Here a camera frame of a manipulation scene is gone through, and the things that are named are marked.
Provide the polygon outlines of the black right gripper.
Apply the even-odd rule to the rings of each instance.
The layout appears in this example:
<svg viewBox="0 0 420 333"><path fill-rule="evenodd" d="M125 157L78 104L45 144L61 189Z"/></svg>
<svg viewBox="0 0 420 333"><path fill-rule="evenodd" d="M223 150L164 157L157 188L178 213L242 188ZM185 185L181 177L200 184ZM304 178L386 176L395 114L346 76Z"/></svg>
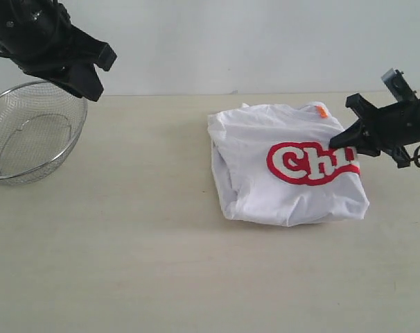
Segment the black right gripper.
<svg viewBox="0 0 420 333"><path fill-rule="evenodd" d="M355 148L361 155L388 154L398 168L420 168L420 99L377 108L361 94L347 97L345 107L360 120L332 137L329 148ZM369 120L367 129L361 120Z"/></svg>

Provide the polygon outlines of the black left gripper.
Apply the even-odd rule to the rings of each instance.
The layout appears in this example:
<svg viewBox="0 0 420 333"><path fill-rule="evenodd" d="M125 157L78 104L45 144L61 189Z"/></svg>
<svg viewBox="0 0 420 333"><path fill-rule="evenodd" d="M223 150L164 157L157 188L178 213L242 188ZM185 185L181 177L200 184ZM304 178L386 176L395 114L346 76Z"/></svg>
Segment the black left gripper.
<svg viewBox="0 0 420 333"><path fill-rule="evenodd" d="M109 71L117 54L72 24L59 1L0 1L0 58L26 75L97 102L103 85L93 64Z"/></svg>

